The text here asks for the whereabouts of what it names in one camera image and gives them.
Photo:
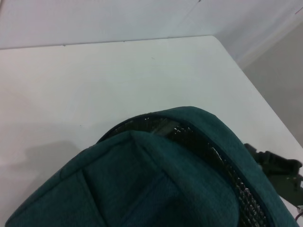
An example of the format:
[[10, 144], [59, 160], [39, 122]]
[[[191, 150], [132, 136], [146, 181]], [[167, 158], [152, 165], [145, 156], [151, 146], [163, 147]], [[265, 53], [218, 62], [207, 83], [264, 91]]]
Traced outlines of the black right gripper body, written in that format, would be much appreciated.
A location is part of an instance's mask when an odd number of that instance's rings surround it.
[[279, 195], [294, 206], [303, 205], [303, 177], [286, 177], [280, 183]]

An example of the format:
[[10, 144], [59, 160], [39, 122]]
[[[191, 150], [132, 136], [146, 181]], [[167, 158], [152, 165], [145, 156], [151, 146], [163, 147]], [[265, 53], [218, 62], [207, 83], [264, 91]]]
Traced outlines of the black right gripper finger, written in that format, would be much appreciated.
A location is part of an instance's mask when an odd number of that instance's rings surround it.
[[266, 175], [297, 176], [303, 166], [298, 160], [286, 159], [270, 151], [257, 152], [257, 149], [248, 143], [244, 146]]

